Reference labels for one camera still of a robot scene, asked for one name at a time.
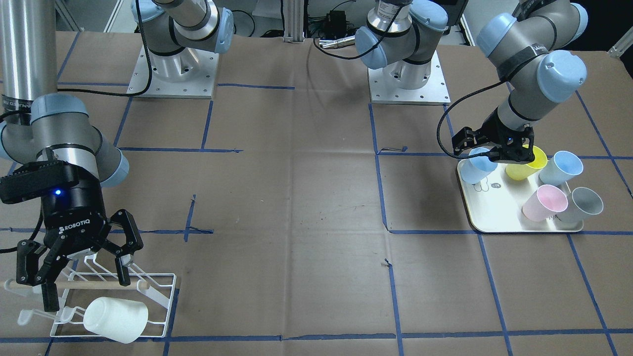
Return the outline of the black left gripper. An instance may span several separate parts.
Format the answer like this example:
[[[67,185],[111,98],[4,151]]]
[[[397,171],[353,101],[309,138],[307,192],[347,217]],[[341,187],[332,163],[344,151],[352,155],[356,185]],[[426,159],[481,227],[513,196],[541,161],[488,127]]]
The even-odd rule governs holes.
[[[529,164],[535,160],[534,131],[530,126],[519,131],[508,128],[497,110],[482,124],[486,143],[492,144],[489,160],[500,164]]]

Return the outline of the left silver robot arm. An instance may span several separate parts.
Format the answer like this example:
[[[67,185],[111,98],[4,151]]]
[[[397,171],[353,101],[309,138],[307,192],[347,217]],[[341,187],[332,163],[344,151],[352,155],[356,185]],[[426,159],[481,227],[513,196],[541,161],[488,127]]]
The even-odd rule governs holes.
[[[373,70],[430,67],[448,15],[429,0],[380,0],[355,34],[357,52]],[[490,146],[489,160],[527,164],[535,158],[533,127],[587,79],[583,61],[565,45],[583,34],[587,10],[568,0],[525,0],[513,14],[498,14],[476,43],[497,69],[499,84],[513,90],[481,128],[462,128],[452,137],[450,156]]]

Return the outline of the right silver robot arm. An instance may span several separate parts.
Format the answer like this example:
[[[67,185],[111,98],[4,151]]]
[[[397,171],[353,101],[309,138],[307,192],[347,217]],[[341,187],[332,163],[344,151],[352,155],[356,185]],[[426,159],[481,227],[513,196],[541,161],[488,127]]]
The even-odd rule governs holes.
[[[120,209],[109,217],[103,201],[102,189],[127,177],[128,160],[89,122],[72,90],[57,88],[54,10],[51,0],[1,2],[1,156],[20,164],[1,178],[1,201],[41,201],[43,242],[30,237],[13,251],[16,282],[41,287],[45,312],[60,309],[56,280],[70,261],[106,250],[127,287],[144,246],[133,215]]]

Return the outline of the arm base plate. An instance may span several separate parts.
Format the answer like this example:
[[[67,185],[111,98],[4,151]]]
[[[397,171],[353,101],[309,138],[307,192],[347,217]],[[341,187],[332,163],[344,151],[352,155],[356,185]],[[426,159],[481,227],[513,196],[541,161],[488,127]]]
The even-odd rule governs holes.
[[[398,61],[368,69],[372,103],[442,105],[452,100],[435,51],[430,62],[414,65]]]
[[[141,97],[212,99],[220,55],[185,48],[173,56],[149,53],[152,80]]]

